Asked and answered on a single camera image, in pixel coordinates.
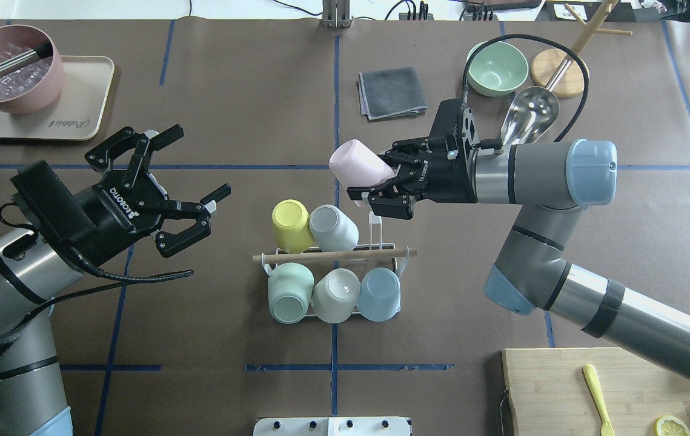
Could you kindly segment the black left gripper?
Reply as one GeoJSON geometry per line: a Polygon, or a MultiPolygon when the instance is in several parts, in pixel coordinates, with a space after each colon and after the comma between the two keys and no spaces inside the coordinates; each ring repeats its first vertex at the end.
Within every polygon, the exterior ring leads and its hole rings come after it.
{"type": "Polygon", "coordinates": [[[182,137],[181,125],[156,135],[138,133],[127,126],[86,152],[85,160],[91,168],[105,173],[114,169],[116,158],[134,151],[124,177],[107,176],[74,196],[89,223],[77,223],[75,233],[66,239],[67,245],[76,248],[91,264],[101,266],[156,230],[154,243],[165,259],[211,235],[211,217],[217,203],[231,195],[230,184],[221,185],[200,202],[181,202],[169,200],[167,191],[153,176],[139,177],[148,171],[154,152],[182,137]],[[171,234],[160,229],[166,220],[193,220],[194,224],[171,234]]]}

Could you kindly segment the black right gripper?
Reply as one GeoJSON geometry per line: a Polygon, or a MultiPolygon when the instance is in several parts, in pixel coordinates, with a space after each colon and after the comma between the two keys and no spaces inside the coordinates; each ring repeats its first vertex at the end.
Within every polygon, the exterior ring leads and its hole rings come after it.
{"type": "Polygon", "coordinates": [[[423,136],[393,143],[381,160],[395,176],[375,186],[347,188],[351,200],[367,204],[375,216],[411,220],[417,199],[475,203],[469,140],[423,136]]]}

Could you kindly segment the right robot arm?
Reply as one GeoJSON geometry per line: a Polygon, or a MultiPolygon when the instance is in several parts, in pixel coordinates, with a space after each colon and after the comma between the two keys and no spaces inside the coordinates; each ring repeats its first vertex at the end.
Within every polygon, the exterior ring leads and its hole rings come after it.
{"type": "Polygon", "coordinates": [[[375,154],[359,141],[329,162],[351,199],[412,218],[422,200],[517,205],[484,292],[690,379],[690,172],[627,171],[614,198],[611,142],[508,145],[425,136],[375,154]]]}

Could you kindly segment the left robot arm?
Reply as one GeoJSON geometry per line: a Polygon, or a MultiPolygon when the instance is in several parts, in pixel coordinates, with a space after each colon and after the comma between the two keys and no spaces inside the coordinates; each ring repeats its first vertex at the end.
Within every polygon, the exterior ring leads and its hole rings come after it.
{"type": "Polygon", "coordinates": [[[145,237],[171,257],[211,234],[225,184],[198,202],[176,201],[149,170],[179,140],[125,127],[85,154],[101,181],[71,193],[45,161],[12,179],[24,215],[0,237],[0,435],[71,435],[71,409],[52,336],[54,304],[127,285],[182,279],[192,270],[132,277],[102,266],[145,237]]]}

